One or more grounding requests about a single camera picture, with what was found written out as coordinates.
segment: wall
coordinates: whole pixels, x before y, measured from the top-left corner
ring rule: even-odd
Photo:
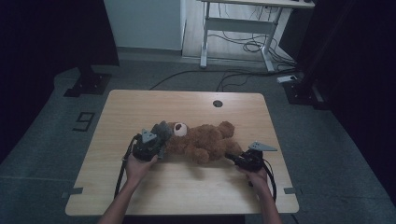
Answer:
[[[181,50],[186,0],[105,0],[117,47]]]

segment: table top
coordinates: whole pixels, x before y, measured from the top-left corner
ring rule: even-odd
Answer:
[[[299,7],[299,8],[314,8],[315,4],[311,1],[306,3],[304,0],[199,0],[209,3],[226,3],[226,4],[241,4],[254,6],[268,6],[268,7]]]
[[[222,107],[214,107],[214,101]],[[162,120],[182,121],[190,127],[235,126],[233,138],[242,149],[254,141],[278,151],[264,152],[273,169],[279,213],[296,213],[299,205],[276,138],[264,98],[258,93],[194,91],[112,91],[92,137],[75,188],[65,208],[70,216],[102,215],[111,204],[121,158],[143,128]],[[127,215],[223,215],[259,214],[255,193],[244,175],[227,159],[198,165],[180,155],[165,154],[151,167],[134,193]]]

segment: brown teddy bear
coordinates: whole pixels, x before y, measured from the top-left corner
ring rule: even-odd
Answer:
[[[223,121],[218,127],[204,124],[189,128],[184,123],[168,123],[174,134],[166,141],[165,152],[186,155],[192,161],[203,164],[224,157],[225,153],[235,156],[242,154],[242,149],[231,137],[234,126]]]

